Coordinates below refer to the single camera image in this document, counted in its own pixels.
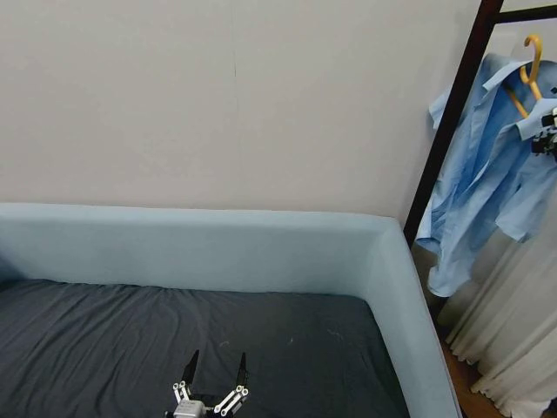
wooden floor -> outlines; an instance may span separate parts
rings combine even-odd
[[[474,367],[468,366],[464,361],[458,361],[451,353],[448,345],[441,340],[443,355],[453,379],[454,389],[459,398],[460,407],[468,418],[501,418],[502,414],[483,394],[473,394],[470,387],[480,378]],[[555,414],[546,412],[542,418],[555,418]]]

bed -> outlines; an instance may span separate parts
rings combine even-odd
[[[225,394],[238,418],[457,417],[393,219],[0,205],[1,416],[163,416]]]

shirt collar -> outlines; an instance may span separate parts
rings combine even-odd
[[[555,107],[557,107],[557,98],[541,98],[538,100],[528,117],[516,123],[516,126],[519,128],[520,138],[526,141],[546,130],[541,124],[541,117],[548,114]]]

beige wall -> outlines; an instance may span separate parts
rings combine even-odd
[[[0,200],[402,220],[477,4],[2,2]]]

white curtain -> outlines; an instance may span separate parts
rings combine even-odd
[[[453,325],[446,341],[459,360],[478,362],[473,392],[504,416],[540,417],[557,397],[557,222],[511,244],[479,288],[459,290],[438,321]]]

